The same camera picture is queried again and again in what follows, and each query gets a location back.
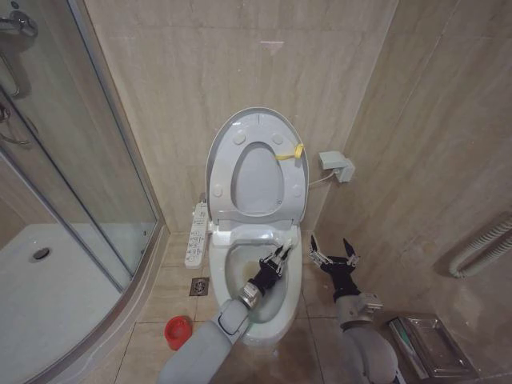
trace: gray robot arm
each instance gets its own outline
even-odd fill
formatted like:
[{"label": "gray robot arm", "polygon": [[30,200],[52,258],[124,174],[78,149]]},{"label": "gray robot arm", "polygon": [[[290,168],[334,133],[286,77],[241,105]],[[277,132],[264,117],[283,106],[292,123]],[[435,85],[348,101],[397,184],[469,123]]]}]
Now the gray robot arm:
[{"label": "gray robot arm", "polygon": [[249,309],[239,300],[226,301],[170,358],[160,371],[157,384],[209,382],[242,336]]},{"label": "gray robot arm", "polygon": [[167,361],[157,384],[203,384],[212,379],[233,344],[246,332],[250,310],[281,278],[292,247],[288,242],[284,251],[280,246],[260,259],[258,274],[244,285],[236,299],[224,302],[219,312],[195,331]]},{"label": "gray robot arm", "polygon": [[347,258],[327,257],[311,237],[310,257],[334,284],[333,299],[342,329],[342,364],[351,382],[357,384],[389,384],[397,374],[397,355],[391,344],[373,328],[373,313],[382,308],[376,294],[361,293],[350,274],[358,257],[343,239]]}]

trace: toilet lid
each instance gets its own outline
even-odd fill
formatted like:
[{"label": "toilet lid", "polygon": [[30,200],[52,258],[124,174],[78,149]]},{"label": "toilet lid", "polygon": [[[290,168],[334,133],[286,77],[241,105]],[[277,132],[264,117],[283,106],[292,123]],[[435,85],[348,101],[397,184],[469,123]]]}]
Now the toilet lid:
[{"label": "toilet lid", "polygon": [[232,116],[218,132],[208,155],[206,193],[215,224],[290,222],[298,224],[307,200],[306,153],[293,154],[302,143],[282,115],[249,108]]}]

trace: shower door frame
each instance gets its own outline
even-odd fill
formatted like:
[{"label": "shower door frame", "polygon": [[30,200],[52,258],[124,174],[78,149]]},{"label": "shower door frame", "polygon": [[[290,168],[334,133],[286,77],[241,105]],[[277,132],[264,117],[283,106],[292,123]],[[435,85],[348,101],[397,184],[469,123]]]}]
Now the shower door frame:
[{"label": "shower door frame", "polygon": [[48,366],[42,372],[34,376],[27,383],[46,383],[59,376],[63,371],[72,366],[84,353],[100,340],[100,338],[110,331],[110,328],[118,319],[119,315],[130,304],[132,296],[137,292],[140,281],[148,268],[152,268],[150,264],[151,256],[156,256],[158,240],[163,236],[166,224],[163,218],[162,210],[158,204],[156,194],[150,182],[150,177],[144,166],[142,156],[138,150],[138,146],[131,131],[126,112],[122,105],[121,99],[114,84],[114,80],[110,75],[109,67],[103,56],[102,48],[99,44],[94,27],[89,18],[87,8],[83,0],[67,0],[67,5],[74,17],[75,24],[78,28],[84,47],[89,55],[91,64],[97,75],[100,87],[106,96],[109,108],[112,110],[118,131],[125,143],[128,155],[134,165],[137,175],[140,179],[144,192],[146,193],[150,207],[156,217],[156,223],[150,234],[144,255],[140,258],[130,284],[122,292],[122,296],[109,313],[96,325],[92,331],[84,337],[71,351],[62,356],[56,363]]}]

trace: bidet control panel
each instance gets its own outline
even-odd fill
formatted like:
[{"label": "bidet control panel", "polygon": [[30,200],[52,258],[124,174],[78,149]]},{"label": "bidet control panel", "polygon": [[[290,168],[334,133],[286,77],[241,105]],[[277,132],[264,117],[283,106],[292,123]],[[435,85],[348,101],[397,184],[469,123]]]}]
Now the bidet control panel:
[{"label": "bidet control panel", "polygon": [[208,205],[205,202],[198,203],[195,206],[189,244],[185,253],[186,268],[196,269],[201,267],[206,248],[208,220]]}]

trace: marble tile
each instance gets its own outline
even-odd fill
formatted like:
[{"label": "marble tile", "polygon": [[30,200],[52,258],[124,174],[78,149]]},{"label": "marble tile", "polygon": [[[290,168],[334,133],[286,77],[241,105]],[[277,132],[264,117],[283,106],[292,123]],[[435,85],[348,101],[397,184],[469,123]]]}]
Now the marble tile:
[{"label": "marble tile", "polygon": [[[446,264],[452,246],[510,210],[511,44],[443,36],[424,69],[403,80],[378,76],[378,64],[347,144],[358,176],[331,188],[316,229],[322,248],[338,248],[340,234],[354,243],[354,280],[386,308],[437,313],[483,376],[510,371],[507,301],[491,293],[510,289],[501,274],[509,260],[464,281],[447,277]],[[403,54],[386,45],[387,60]],[[398,118],[361,124],[394,97],[371,101],[389,90],[407,95]],[[304,293],[308,305],[306,284]]]},{"label": "marble tile", "polygon": [[135,324],[115,384],[156,382],[160,369],[173,354],[163,335],[165,326],[164,322]]},{"label": "marble tile", "polygon": [[344,366],[345,351],[342,348],[342,329],[335,318],[310,319],[318,360],[325,384],[351,384]]},{"label": "marble tile", "polygon": [[104,357],[100,365],[87,375],[86,379],[81,382],[82,384],[114,384],[132,331],[133,327],[130,328],[129,332],[126,332],[116,347]]},{"label": "marble tile", "polygon": [[310,253],[310,239],[312,232],[310,230],[303,230],[301,232],[302,240],[302,264],[311,264]]},{"label": "marble tile", "polygon": [[512,38],[511,0],[461,0],[446,35]]},{"label": "marble tile", "polygon": [[234,346],[213,382],[322,382],[309,320],[297,319],[271,348]]},{"label": "marble tile", "polygon": [[386,32],[398,0],[87,0],[94,23]]},{"label": "marble tile", "polygon": [[[310,177],[318,178],[316,153],[343,147],[384,39],[376,22],[368,23],[375,30],[364,32],[195,24],[133,28],[103,21],[93,3],[99,41],[171,231],[189,230],[196,194],[204,190],[210,144],[224,121],[242,108],[268,106],[287,116],[306,144]],[[347,20],[379,14],[386,24],[395,2],[362,2],[360,10],[357,2],[343,4],[356,15]],[[280,6],[312,7],[305,2]],[[130,7],[118,11],[133,13]],[[314,228],[326,190],[319,186],[311,192],[304,228]]]},{"label": "marble tile", "polygon": [[[202,268],[201,276],[210,276],[209,266],[204,266]],[[219,305],[217,303],[217,299],[215,298],[214,284],[210,280],[210,285],[208,286],[208,295],[198,296],[198,309],[195,313],[195,321],[204,322],[206,320],[210,320],[218,312],[218,308]]]},{"label": "marble tile", "polygon": [[183,267],[185,265],[185,253],[188,242],[188,233],[170,234],[162,266]]},{"label": "marble tile", "polygon": [[440,35],[457,0],[400,1],[389,33]]},{"label": "marble tile", "polygon": [[185,267],[162,267],[139,322],[167,322],[174,316],[195,318],[198,298],[189,296],[192,278],[201,276],[201,270]]},{"label": "marble tile", "polygon": [[301,295],[298,298],[297,315],[296,318],[307,318],[306,301],[304,300],[304,293],[301,290]]},{"label": "marble tile", "polygon": [[333,283],[315,264],[305,264],[302,268],[302,293],[310,318],[336,317]]}]

